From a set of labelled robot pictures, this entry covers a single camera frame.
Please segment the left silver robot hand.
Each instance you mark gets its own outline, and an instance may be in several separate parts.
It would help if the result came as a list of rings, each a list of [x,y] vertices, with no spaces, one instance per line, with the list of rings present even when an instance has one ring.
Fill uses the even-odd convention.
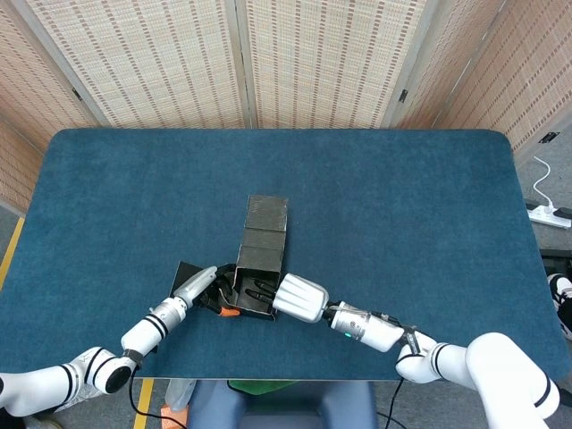
[[[236,317],[240,310],[229,305],[222,305],[219,298],[214,297],[214,290],[221,293],[218,282],[226,281],[224,274],[228,266],[210,266],[190,276],[180,287],[172,293],[174,298],[180,299],[187,309],[203,307],[221,317]]]

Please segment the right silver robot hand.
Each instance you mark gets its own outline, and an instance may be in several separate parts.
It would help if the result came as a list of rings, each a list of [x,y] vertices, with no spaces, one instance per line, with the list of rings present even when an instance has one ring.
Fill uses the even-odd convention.
[[[268,305],[274,312],[305,323],[317,323],[329,302],[329,293],[323,286],[292,273],[283,277],[276,290],[260,280],[254,280],[254,284],[254,289],[245,290],[249,297]]]

